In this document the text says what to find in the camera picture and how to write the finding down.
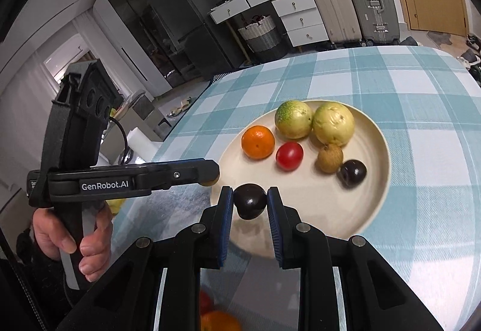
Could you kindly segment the person's left hand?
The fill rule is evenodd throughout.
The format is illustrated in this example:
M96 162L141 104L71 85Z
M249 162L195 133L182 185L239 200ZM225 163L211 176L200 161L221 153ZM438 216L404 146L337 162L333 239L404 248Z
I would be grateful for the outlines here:
M39 248L50 259L60 260L61 250L73 254L77 249L68 229L49 209L35 210L32 228ZM96 216L95 231L80 243L79 270L89 282L97 281L109 267L112 230L112 212L105 205Z

